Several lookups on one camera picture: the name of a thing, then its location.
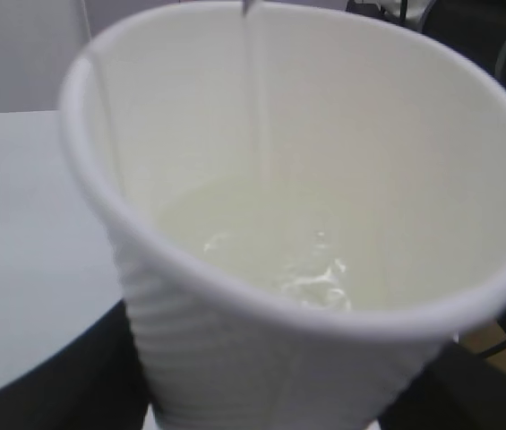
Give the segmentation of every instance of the white table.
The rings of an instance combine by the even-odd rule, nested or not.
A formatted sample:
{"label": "white table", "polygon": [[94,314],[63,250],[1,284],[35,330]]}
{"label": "white table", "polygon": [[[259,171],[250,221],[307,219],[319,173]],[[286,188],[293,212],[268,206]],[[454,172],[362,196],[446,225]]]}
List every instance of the white table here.
{"label": "white table", "polygon": [[121,294],[103,227],[70,178],[56,112],[0,114],[0,388]]}

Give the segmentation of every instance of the paper cup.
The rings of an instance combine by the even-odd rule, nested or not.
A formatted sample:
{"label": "paper cup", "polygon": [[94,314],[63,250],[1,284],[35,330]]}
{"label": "paper cup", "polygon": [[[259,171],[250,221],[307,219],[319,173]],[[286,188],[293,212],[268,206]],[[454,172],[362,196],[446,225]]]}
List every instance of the paper cup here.
{"label": "paper cup", "polygon": [[339,198],[368,197],[385,231],[389,310],[304,309],[199,262],[151,215],[253,168],[240,7],[163,7],[94,39],[62,90],[65,152],[115,247],[164,429],[361,430],[506,306],[506,92],[411,31],[263,6],[271,139]]}

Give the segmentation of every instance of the white wall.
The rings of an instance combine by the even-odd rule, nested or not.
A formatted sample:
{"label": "white wall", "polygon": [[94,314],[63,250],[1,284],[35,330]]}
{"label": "white wall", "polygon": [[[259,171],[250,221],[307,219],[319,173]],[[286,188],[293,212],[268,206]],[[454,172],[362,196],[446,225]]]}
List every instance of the white wall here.
{"label": "white wall", "polygon": [[[132,13],[150,7],[192,0],[83,0],[87,9],[91,34],[96,35],[107,26]],[[347,0],[275,0],[282,3],[308,4],[329,9],[346,9]]]}
{"label": "white wall", "polygon": [[0,112],[56,106],[83,23],[79,0],[0,0]]}

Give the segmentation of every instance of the cup rim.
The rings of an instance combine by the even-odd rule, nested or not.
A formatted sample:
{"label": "cup rim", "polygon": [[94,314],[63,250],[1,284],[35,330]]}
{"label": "cup rim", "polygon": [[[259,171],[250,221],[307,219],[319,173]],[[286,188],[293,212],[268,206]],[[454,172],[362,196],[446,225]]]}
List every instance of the cup rim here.
{"label": "cup rim", "polygon": [[[280,328],[320,338],[429,340],[449,337],[452,333],[492,320],[506,307],[506,263],[477,286],[406,309],[355,310],[347,313],[304,309],[260,288],[250,287],[183,252],[135,213],[104,177],[90,146],[83,114],[83,96],[88,76],[94,73],[95,53],[111,47],[115,40],[145,22],[185,13],[240,7],[237,2],[191,2],[135,14],[93,39],[70,67],[59,99],[64,155],[92,209],[105,221],[108,229],[127,237],[128,242],[143,255],[144,261],[157,268],[165,280],[175,282],[224,313],[272,329]],[[317,14],[327,19],[345,20],[347,24],[359,22],[361,25],[375,27],[378,31],[388,31],[394,38],[425,44],[479,80],[506,108],[506,90],[499,83],[464,56],[435,40],[351,13],[292,4],[265,4],[264,7],[300,15]]]}

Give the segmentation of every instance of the liquid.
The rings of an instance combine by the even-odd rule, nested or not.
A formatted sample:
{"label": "liquid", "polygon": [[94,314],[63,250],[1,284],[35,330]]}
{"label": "liquid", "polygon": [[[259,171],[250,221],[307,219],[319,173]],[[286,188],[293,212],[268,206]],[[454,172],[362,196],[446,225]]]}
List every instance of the liquid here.
{"label": "liquid", "polygon": [[157,217],[185,251],[314,309],[389,303],[373,217],[323,190],[230,178],[195,190]]}

